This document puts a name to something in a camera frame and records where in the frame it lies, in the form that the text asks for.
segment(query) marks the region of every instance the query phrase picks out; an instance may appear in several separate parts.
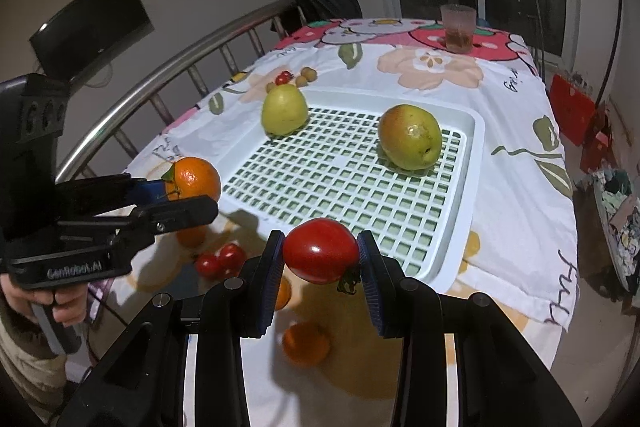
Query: wall-mounted tv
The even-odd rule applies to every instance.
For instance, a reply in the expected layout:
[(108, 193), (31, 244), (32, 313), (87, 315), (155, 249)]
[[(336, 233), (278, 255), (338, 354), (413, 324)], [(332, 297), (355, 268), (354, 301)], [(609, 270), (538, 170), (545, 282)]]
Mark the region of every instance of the wall-mounted tv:
[(141, 0), (73, 0), (29, 40), (44, 74), (77, 88), (152, 29)]

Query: transparent cup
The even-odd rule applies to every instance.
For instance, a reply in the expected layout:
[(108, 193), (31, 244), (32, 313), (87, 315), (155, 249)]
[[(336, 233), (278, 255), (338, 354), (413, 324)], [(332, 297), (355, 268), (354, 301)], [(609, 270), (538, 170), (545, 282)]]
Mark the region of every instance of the transparent cup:
[(474, 45), (476, 10), (462, 4), (440, 6), (447, 51), (468, 53)]

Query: bed frame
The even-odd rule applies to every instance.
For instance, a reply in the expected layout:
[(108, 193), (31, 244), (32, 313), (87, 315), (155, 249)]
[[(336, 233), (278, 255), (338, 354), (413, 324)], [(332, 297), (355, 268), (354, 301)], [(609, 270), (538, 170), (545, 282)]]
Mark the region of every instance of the bed frame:
[(148, 74), (146, 78), (119, 99), (76, 144), (58, 168), (56, 183), (75, 179), (79, 174), (85, 178), (95, 177), (96, 174), (89, 166), (89, 162), (110, 137), (118, 142), (131, 159), (135, 158), (138, 155), (138, 149), (124, 133), (122, 125), (142, 105), (147, 102), (151, 103), (164, 125), (172, 124), (175, 118), (172, 117), (171, 112), (158, 94), (164, 86), (186, 71), (198, 93), (204, 98), (210, 93), (210, 90), (200, 75), (197, 67), (198, 61), (215, 51), (220, 51), (229, 73), (233, 76), (240, 70), (229, 49), (229, 42), (241, 35), (248, 34), (256, 55), (262, 57), (264, 48), (255, 30), (256, 26), (272, 20), (278, 36), (283, 39), (287, 33), (282, 26), (280, 15), (296, 7), (300, 15), (300, 22), (304, 26), (306, 25), (304, 14), (296, 5), (295, 0), (277, 0), (211, 32)]

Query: hand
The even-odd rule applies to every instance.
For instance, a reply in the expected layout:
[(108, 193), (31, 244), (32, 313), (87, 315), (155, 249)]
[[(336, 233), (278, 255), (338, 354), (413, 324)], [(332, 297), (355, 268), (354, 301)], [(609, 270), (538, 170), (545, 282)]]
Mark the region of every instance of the hand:
[[(0, 287), (7, 304), (17, 313), (36, 323), (31, 310), (31, 303), (53, 304), (54, 293), (49, 290), (23, 290), (16, 286), (9, 275), (0, 275)], [(53, 318), (64, 326), (73, 326), (86, 317), (86, 284), (67, 286), (55, 290), (56, 305), (53, 307)]]

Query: yellow pear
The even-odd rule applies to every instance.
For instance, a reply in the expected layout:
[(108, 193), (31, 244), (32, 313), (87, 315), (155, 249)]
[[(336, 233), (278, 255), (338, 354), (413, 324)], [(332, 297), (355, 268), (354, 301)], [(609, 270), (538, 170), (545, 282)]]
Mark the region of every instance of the yellow pear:
[(262, 104), (262, 127), (268, 134), (285, 136), (302, 127), (308, 115), (305, 97), (296, 86), (276, 86)]
[(440, 158), (438, 121), (415, 105), (396, 105), (386, 111), (378, 123), (378, 138), (389, 159), (408, 171), (429, 168)]

